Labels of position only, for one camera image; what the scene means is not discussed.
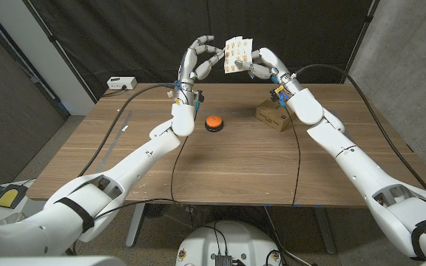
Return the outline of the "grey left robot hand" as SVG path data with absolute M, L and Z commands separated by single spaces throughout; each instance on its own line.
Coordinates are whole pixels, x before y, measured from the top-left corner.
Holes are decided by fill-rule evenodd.
M 206 44 L 207 41 L 212 40 L 214 40 L 213 35 L 203 35 L 193 41 L 187 48 L 180 62 L 177 77 L 177 81 L 182 90 L 191 91 L 195 80 L 203 80 L 206 78 L 211 72 L 212 67 L 223 58 L 223 49 Z M 195 69 L 197 57 L 205 52 L 213 53 L 214 55 Z

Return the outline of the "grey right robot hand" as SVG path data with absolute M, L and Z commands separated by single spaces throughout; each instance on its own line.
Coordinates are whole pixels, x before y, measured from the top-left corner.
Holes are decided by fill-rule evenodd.
M 260 48 L 252 53 L 252 62 L 236 60 L 238 69 L 246 70 L 251 78 L 272 79 L 282 85 L 288 93 L 296 94 L 303 89 L 295 74 L 291 74 L 278 56 L 268 48 Z

